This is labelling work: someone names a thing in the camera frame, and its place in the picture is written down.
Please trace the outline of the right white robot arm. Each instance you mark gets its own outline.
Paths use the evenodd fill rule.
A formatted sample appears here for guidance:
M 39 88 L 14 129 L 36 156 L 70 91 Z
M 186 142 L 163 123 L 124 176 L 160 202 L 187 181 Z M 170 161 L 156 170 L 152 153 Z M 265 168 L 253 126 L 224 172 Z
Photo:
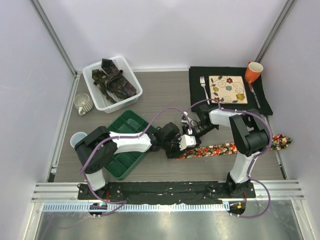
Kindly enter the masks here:
M 219 126 L 231 129 L 234 145 L 237 149 L 234 165 L 226 177 L 226 193 L 233 198 L 242 195 L 252 181 L 251 172 L 258 157 L 263 155 L 272 144 L 272 133 L 269 125 L 259 112 L 252 110 L 226 109 L 221 106 L 210 108 L 207 105 L 196 107 L 199 119 L 191 125 L 188 115 L 182 117 L 185 124 L 180 137 L 178 156 L 194 150 L 201 144 L 201 137 Z

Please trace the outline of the red floral patterned tie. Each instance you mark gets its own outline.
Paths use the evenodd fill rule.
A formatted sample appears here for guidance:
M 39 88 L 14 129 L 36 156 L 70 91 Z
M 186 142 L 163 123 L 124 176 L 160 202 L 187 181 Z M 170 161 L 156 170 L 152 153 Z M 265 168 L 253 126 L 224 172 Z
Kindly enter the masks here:
M 273 136 L 270 151 L 285 150 L 293 140 L 283 134 L 277 134 Z M 215 144 L 209 146 L 201 146 L 183 153 L 177 159 L 188 159 L 188 158 L 202 158 L 202 157 L 215 157 L 222 155 L 234 155 L 238 153 L 238 149 L 234 142 Z

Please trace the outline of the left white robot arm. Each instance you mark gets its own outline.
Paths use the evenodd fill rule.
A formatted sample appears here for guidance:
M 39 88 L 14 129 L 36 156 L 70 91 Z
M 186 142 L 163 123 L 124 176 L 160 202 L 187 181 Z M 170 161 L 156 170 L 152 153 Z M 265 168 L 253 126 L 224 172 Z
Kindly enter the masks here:
M 81 131 L 74 133 L 69 143 L 82 165 L 81 174 L 87 182 L 89 194 L 97 200 L 102 199 L 107 192 L 103 167 L 112 163 L 116 159 L 115 155 L 129 157 L 127 166 L 122 166 L 127 174 L 136 164 L 131 153 L 163 150 L 171 159 L 179 157 L 186 149 L 179 128 L 172 122 L 154 129 L 148 126 L 146 130 L 137 133 L 120 133 L 100 126 L 89 134 Z

